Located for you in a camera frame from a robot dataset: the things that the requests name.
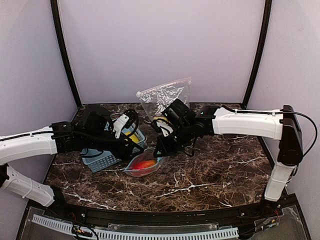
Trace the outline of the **red chili pepper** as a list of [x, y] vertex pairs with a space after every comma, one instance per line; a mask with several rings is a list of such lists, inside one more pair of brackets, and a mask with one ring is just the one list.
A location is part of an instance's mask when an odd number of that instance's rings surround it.
[[149, 174], [154, 170], [154, 165], [156, 164], [156, 160], [144, 160], [138, 163], [135, 163], [132, 167], [132, 174], [134, 176], [142, 176], [145, 174]]

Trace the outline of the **large pink zip bag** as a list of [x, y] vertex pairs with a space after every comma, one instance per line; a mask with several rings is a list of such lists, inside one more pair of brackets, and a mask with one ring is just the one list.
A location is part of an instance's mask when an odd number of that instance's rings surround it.
[[156, 117], [161, 117], [162, 112], [176, 99], [181, 100], [189, 107], [191, 84], [191, 77], [178, 79], [146, 90], [138, 91], [136, 97], [140, 101], [145, 113], [152, 121]]

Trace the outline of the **small blue zip bag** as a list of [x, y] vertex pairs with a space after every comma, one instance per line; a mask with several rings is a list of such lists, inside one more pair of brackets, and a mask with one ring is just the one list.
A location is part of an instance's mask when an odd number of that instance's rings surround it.
[[143, 153], [135, 156], [124, 169], [132, 177], [143, 177], [156, 172], [165, 162], [166, 157], [154, 157], [155, 148], [149, 147]]

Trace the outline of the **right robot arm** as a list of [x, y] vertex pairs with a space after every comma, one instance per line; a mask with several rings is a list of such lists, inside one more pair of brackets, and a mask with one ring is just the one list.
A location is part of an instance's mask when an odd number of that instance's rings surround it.
[[214, 135], [248, 135], [279, 141], [279, 152], [264, 191], [264, 200], [277, 202], [308, 151], [303, 150], [302, 130], [290, 105], [281, 109], [244, 110], [226, 106], [204, 106], [194, 112], [180, 99], [175, 99], [154, 119], [152, 128], [158, 132], [154, 157], [168, 157], [184, 151], [190, 141]]

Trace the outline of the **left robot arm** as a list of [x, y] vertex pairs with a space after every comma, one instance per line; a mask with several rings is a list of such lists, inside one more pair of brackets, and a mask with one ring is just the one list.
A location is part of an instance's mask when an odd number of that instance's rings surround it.
[[16, 171], [10, 162], [41, 155], [81, 152], [83, 149], [109, 151], [115, 158], [131, 160], [144, 149], [123, 129], [139, 125], [134, 109], [117, 119], [103, 107], [86, 109], [76, 122], [56, 122], [38, 130], [0, 138], [0, 188], [41, 204], [44, 207], [64, 205], [60, 188], [41, 184]]

